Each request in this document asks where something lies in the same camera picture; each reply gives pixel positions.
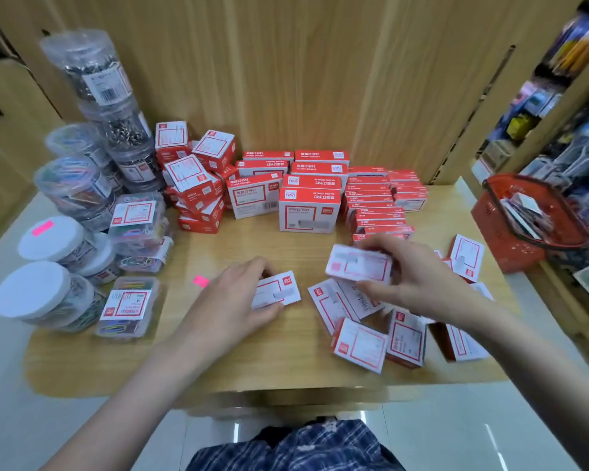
plaid fabric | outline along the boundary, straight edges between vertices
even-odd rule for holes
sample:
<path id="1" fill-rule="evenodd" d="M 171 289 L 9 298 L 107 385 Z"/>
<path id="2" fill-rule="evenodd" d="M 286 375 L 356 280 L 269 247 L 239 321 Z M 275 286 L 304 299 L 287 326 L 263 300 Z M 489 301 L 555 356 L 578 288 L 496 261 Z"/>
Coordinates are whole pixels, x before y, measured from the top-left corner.
<path id="1" fill-rule="evenodd" d="M 326 421 L 299 428 L 275 449 L 264 441 L 203 448 L 187 470 L 405 471 L 384 458 L 375 435 L 360 420 Z"/>

wooden table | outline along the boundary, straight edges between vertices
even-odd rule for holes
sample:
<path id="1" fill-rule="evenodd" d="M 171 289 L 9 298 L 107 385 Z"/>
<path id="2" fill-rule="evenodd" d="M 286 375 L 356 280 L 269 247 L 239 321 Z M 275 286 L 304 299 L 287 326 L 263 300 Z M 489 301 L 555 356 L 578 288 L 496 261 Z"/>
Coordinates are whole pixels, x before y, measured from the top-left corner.
<path id="1" fill-rule="evenodd" d="M 407 214 L 414 239 L 440 249 L 450 248 L 460 233 L 482 241 L 469 209 L 453 186 L 432 186 L 421 212 Z M 109 396 L 116 392 L 149 349 L 168 337 L 200 288 L 192 284 L 200 274 L 216 276 L 233 261 L 263 255 L 277 270 L 292 269 L 301 302 L 287 306 L 264 330 L 244 340 L 207 371 L 184 400 L 206 394 L 276 389 L 364 388 L 393 385 L 492 382 L 505 380 L 493 359 L 448 363 L 428 334 L 425 366 L 410 371 L 386 361 L 376 375 L 330 353 L 330 335 L 314 307 L 307 288 L 326 279 L 325 265 L 331 246 L 348 244 L 340 224 L 334 234 L 279 232 L 277 213 L 222 221 L 217 235 L 177 232 L 168 264 L 159 275 L 165 285 L 161 314 L 148 334 L 139 340 L 121 341 L 94 336 L 93 328 L 78 335 L 37 329 L 24 357 L 24 373 L 39 394 L 53 397 Z M 518 313 L 518 305 L 489 251 L 484 255 L 480 280 L 495 300 Z"/>

pink sticker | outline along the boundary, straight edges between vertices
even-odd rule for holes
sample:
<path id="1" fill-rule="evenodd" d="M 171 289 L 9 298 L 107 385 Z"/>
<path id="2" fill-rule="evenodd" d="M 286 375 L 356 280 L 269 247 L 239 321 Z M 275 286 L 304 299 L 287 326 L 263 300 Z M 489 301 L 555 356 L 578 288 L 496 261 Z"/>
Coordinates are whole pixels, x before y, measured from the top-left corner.
<path id="1" fill-rule="evenodd" d="M 32 235 L 33 235 L 33 236 L 39 236 L 39 235 L 41 235 L 42 233 L 44 233 L 44 232 L 48 231 L 48 230 L 49 230 L 50 228 L 52 228 L 53 226 L 55 226 L 55 223 L 54 223 L 52 220 L 48 220 L 48 221 L 46 221 L 46 223 L 44 223 L 44 224 L 42 224 L 42 225 L 38 226 L 37 228 L 35 228 L 35 229 L 32 231 Z"/>
<path id="2" fill-rule="evenodd" d="M 192 282 L 201 288 L 206 288 L 210 280 L 203 276 L 196 276 Z"/>

white jar lid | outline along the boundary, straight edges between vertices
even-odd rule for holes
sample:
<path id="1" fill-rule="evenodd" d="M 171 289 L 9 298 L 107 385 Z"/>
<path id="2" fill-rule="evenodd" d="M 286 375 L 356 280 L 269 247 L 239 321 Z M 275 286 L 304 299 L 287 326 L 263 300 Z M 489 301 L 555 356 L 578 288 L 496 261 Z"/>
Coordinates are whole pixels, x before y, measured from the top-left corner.
<path id="1" fill-rule="evenodd" d="M 12 319 L 41 317 L 59 305 L 70 291 L 70 283 L 70 273 L 60 264 L 26 264 L 0 284 L 0 315 Z"/>
<path id="2" fill-rule="evenodd" d="M 106 268 L 116 257 L 114 244 L 111 243 L 111 240 L 106 234 L 95 233 L 94 243 L 98 249 L 96 256 L 94 256 L 91 261 L 88 261 L 87 264 L 83 265 L 81 269 L 75 271 L 76 274 L 80 274 L 81 276 L 85 277 L 93 276 L 97 272 L 100 272 Z"/>
<path id="3" fill-rule="evenodd" d="M 83 237 L 83 226 L 75 219 L 50 217 L 35 223 L 24 233 L 17 252 L 29 261 L 59 261 L 72 253 Z"/>

plastic basket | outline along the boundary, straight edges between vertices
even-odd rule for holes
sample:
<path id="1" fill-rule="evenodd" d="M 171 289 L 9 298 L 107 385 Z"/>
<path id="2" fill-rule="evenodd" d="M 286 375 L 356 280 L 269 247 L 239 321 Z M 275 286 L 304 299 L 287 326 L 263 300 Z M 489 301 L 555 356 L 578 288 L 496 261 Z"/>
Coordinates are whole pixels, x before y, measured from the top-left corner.
<path id="1" fill-rule="evenodd" d="M 471 214 L 503 272 L 525 270 L 545 259 L 548 250 L 571 251 L 589 242 L 589 230 L 549 184 L 524 175 L 500 174 L 488 178 L 484 187 L 486 192 Z M 499 200 L 517 192 L 533 197 L 550 215 L 554 231 L 546 240 L 536 240 L 512 228 Z"/>

